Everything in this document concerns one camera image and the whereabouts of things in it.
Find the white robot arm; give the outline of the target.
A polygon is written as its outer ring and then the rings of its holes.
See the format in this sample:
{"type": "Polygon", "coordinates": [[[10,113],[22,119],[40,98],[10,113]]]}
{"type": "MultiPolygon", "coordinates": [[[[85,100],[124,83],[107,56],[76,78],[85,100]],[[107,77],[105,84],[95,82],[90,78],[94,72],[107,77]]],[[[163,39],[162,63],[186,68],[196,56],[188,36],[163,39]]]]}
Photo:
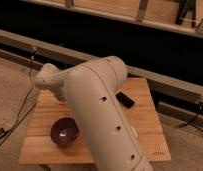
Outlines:
{"type": "Polygon", "coordinates": [[[153,171],[115,96],[126,78],[116,56],[65,70],[47,63],[34,78],[37,88],[67,103],[98,171],[153,171]]]}

